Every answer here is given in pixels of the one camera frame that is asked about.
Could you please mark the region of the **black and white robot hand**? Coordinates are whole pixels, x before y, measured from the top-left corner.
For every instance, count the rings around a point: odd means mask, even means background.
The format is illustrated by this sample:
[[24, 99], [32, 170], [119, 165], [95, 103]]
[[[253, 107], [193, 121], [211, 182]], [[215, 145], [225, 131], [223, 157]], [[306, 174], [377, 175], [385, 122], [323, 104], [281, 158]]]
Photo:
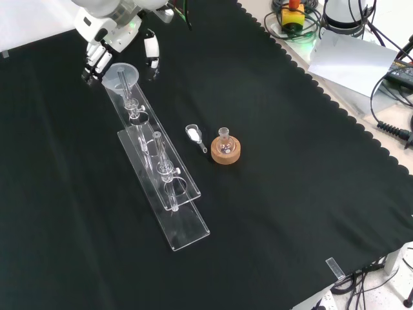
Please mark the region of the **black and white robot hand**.
[[166, 8], [166, 1], [74, 1], [79, 7], [74, 26], [88, 42], [82, 79], [101, 81], [113, 62], [138, 36], [143, 17]]

